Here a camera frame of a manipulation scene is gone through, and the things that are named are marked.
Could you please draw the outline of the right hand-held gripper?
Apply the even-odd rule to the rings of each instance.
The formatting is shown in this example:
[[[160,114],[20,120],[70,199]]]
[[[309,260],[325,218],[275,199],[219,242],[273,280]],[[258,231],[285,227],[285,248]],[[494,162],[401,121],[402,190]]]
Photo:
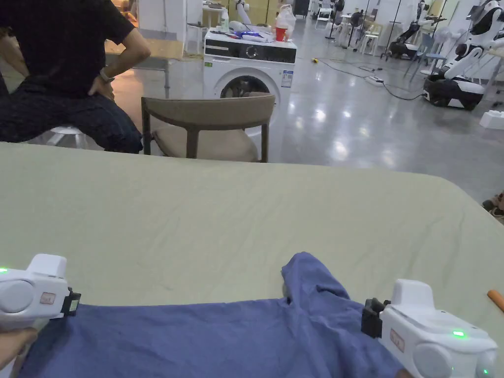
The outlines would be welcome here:
[[[426,283],[398,279],[392,298],[366,299],[361,330],[414,378],[494,378],[498,344],[483,329],[435,307]]]

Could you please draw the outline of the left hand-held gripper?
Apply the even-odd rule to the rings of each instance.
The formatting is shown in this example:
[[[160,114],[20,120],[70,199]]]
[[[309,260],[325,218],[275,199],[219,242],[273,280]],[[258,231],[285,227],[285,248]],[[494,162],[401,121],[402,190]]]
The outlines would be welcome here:
[[[53,319],[75,316],[81,294],[66,279],[67,259],[37,254],[25,270],[0,269],[0,330],[43,329]]]

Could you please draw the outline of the person's left hand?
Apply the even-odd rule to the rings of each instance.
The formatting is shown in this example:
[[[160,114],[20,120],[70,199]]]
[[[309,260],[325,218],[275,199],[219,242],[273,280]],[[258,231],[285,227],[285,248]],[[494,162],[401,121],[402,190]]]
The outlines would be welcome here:
[[[18,328],[0,333],[0,369],[12,362],[38,336],[35,328]]]

